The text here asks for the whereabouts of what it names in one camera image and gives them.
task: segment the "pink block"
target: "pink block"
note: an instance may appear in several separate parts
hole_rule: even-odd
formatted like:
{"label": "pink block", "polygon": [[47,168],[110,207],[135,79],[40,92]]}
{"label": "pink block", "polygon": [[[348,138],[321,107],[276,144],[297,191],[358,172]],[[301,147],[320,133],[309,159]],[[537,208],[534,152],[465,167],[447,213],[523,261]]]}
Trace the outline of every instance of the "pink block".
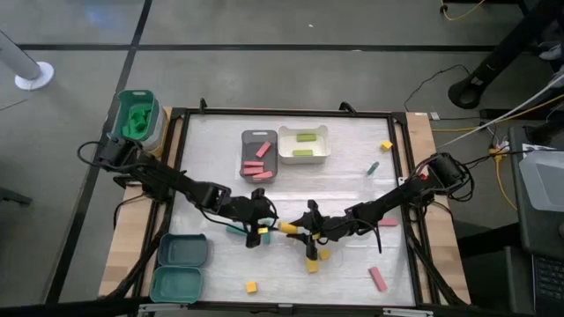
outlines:
{"label": "pink block", "polygon": [[395,219],[395,218],[384,218],[384,219],[378,221],[378,225],[381,225],[381,226],[396,226],[396,225],[399,225],[399,221],[397,221],[397,219]]}
{"label": "pink block", "polygon": [[271,148],[271,143],[270,142],[264,142],[263,146],[261,146],[260,149],[258,149],[258,151],[256,152],[256,156],[259,159],[262,159],[264,154],[268,151],[268,149]]}
{"label": "pink block", "polygon": [[374,283],[376,284],[376,287],[378,287],[379,291],[386,291],[388,289],[388,285],[386,285],[386,282],[384,282],[384,279],[382,278],[382,275],[380,274],[378,268],[371,268],[368,270],[368,272],[370,272],[370,275],[372,276],[372,279],[374,280]]}
{"label": "pink block", "polygon": [[254,175],[254,174],[260,174],[262,172],[264,172],[264,169],[262,167],[243,168],[243,175]]}
{"label": "pink block", "polygon": [[274,176],[274,173],[272,171],[267,171],[264,173],[260,173],[257,175],[253,175],[253,180],[262,180],[262,179],[267,179]]}
{"label": "pink block", "polygon": [[264,162],[244,161],[243,166],[245,167],[264,166]]}

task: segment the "green object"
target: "green object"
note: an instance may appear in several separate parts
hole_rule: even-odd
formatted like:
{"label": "green object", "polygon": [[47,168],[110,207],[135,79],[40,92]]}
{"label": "green object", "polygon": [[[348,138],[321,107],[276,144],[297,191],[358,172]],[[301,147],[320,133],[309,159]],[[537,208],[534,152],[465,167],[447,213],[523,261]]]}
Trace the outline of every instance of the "green object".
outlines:
{"label": "green object", "polygon": [[165,234],[160,239],[160,265],[194,267],[204,264],[208,241],[203,234]]}
{"label": "green object", "polygon": [[117,95],[120,109],[113,131],[114,136],[125,136],[145,141],[155,133],[159,118],[159,102],[148,90],[122,91]]}
{"label": "green object", "polygon": [[294,156],[314,156],[313,150],[293,150],[292,155]]}
{"label": "green object", "polygon": [[[263,224],[263,225],[268,225],[268,226],[271,225],[271,221],[268,220],[268,219],[263,220],[260,223]],[[268,231],[268,233],[261,234],[261,241],[264,244],[270,244],[271,243],[271,231],[270,230]]]}
{"label": "green object", "polygon": [[127,124],[122,127],[122,135],[135,140],[142,138],[149,129],[151,112],[151,104],[140,104],[131,107]]}
{"label": "green object", "polygon": [[312,142],[317,140],[317,135],[315,134],[299,134],[296,136],[298,142]]}
{"label": "green object", "polygon": [[367,174],[371,175],[376,170],[376,168],[378,168],[379,165],[380,165],[379,162],[375,162],[373,165],[370,166],[370,168],[368,168]]}
{"label": "green object", "polygon": [[[243,230],[243,226],[242,226],[242,225],[232,225],[232,226],[237,227],[237,228]],[[242,236],[246,236],[246,235],[247,235],[245,232],[239,231],[239,230],[233,228],[232,226],[226,225],[226,231],[229,232],[229,233],[239,234],[239,235],[242,235]]]}
{"label": "green object", "polygon": [[155,303],[193,304],[200,298],[203,283],[197,268],[163,266],[152,275],[149,297]]}

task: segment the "yellow cable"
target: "yellow cable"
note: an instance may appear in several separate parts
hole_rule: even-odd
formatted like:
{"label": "yellow cable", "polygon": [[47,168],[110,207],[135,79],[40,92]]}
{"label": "yellow cable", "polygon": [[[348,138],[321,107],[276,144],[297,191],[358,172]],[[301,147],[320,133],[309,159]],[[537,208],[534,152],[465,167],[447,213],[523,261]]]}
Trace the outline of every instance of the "yellow cable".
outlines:
{"label": "yellow cable", "polygon": [[[557,96],[557,97],[552,98],[551,100],[548,100],[547,102],[543,102],[543,103],[541,103],[540,105],[536,105],[535,107],[529,108],[529,109],[527,109],[527,110],[525,110],[525,111],[522,111],[522,112],[520,112],[520,113],[518,113],[518,114],[513,114],[513,115],[511,115],[511,116],[509,116],[509,117],[507,117],[507,118],[503,118],[503,119],[499,120],[499,121],[496,122],[496,123],[505,122],[505,121],[507,121],[507,120],[515,119],[515,118],[517,118],[517,117],[522,116],[523,114],[528,114],[528,113],[531,112],[531,111],[537,110],[537,109],[539,109],[540,107],[544,107],[544,106],[546,106],[546,105],[552,103],[553,101],[556,101],[556,100],[559,100],[559,99],[562,99],[562,98],[564,98],[564,93],[561,94],[560,96]],[[460,128],[460,129],[431,129],[431,131],[433,131],[433,132],[465,132],[465,131],[472,131],[472,130],[474,130],[475,128],[479,128],[479,127]]]}
{"label": "yellow cable", "polygon": [[495,174],[497,176],[497,185],[500,187],[501,194],[505,197],[505,200],[513,207],[514,210],[517,210],[517,207],[509,200],[507,194],[505,194],[505,190],[503,189],[503,185],[501,184],[501,177],[500,177],[500,161],[502,156],[495,156],[493,160],[495,161]]}
{"label": "yellow cable", "polygon": [[[486,1],[486,0],[480,1],[480,2],[479,2],[478,4],[476,4],[473,8],[469,9],[468,12],[466,12],[465,14],[463,14],[463,15],[461,15],[461,16],[459,16],[459,17],[456,17],[456,18],[451,18],[451,17],[449,17],[449,15],[447,14],[446,9],[442,11],[442,14],[444,15],[445,18],[447,18],[448,21],[456,21],[456,20],[459,20],[459,19],[461,19],[461,18],[464,18],[465,16],[469,15],[470,13],[472,13],[474,10],[478,9],[478,7],[479,7],[480,5],[482,5],[485,1]],[[444,7],[444,2],[443,2],[442,0],[441,0],[441,7]]]}

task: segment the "white table surface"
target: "white table surface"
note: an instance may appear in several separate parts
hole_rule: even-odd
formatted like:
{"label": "white table surface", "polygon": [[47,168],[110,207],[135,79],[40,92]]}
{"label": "white table surface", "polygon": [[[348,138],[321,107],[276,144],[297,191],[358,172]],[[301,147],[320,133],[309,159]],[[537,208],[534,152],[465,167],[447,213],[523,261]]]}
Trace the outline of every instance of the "white table surface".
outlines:
{"label": "white table surface", "polygon": [[[191,115],[182,157],[182,170],[196,181],[228,186],[232,195],[246,195],[258,188],[240,175],[241,133],[246,129],[329,128],[331,155],[324,164],[284,165],[278,175],[263,184],[266,196],[278,209],[280,219],[291,222],[307,211],[314,199],[323,215],[342,216],[344,209],[374,200],[396,186],[390,151],[380,144],[389,140],[384,119],[283,117],[255,115]],[[366,171],[375,162],[371,175]],[[402,222],[399,208],[385,217]],[[217,217],[217,220],[229,220]],[[229,302],[302,303],[332,305],[415,306],[402,226],[381,227],[382,254],[373,233],[344,237],[327,246],[331,257],[319,261],[319,271],[306,270],[305,246],[274,232],[270,245],[252,249],[245,238],[226,232],[225,226],[208,222],[200,212],[177,195],[170,232],[204,233],[210,241],[200,300]],[[376,266],[388,290],[376,289],[368,269]],[[247,294],[246,283],[257,282],[258,292]]]}

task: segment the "gray floor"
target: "gray floor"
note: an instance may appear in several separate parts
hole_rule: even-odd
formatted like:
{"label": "gray floor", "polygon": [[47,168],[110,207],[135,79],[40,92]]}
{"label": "gray floor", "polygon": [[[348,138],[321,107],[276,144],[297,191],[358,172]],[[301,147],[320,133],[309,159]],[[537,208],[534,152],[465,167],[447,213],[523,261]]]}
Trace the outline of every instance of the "gray floor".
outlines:
{"label": "gray floor", "polygon": [[[142,0],[4,0],[0,29],[17,43],[129,44]],[[143,44],[371,44],[494,45],[519,21],[514,5],[484,4],[469,18],[447,22],[439,1],[154,1]],[[470,5],[452,4],[456,16]],[[125,51],[30,51],[56,68],[56,80],[38,92],[22,92],[0,64],[0,186],[31,196],[28,208],[0,204],[0,306],[39,303],[69,228],[86,166],[76,159],[79,144],[97,139],[106,119]],[[484,53],[335,51],[139,51],[127,88],[155,92],[162,105],[335,109],[346,100],[359,110],[404,111],[409,93],[439,69],[462,63],[475,68]],[[472,116],[483,107],[511,108],[551,76],[536,57],[519,57],[490,85],[478,109],[450,104],[446,91],[464,77],[452,70],[425,85],[410,100],[412,111]],[[438,128],[468,127],[477,121],[433,122]],[[508,124],[498,127],[507,134]],[[441,144],[457,134],[435,133]],[[486,154],[487,133],[446,150],[465,161]],[[509,161],[502,163],[513,198]],[[496,227],[516,219],[499,194],[494,164],[472,170],[476,195],[452,203],[455,219]],[[121,191],[100,174],[71,264],[62,300],[94,299],[111,242],[111,213]]]}

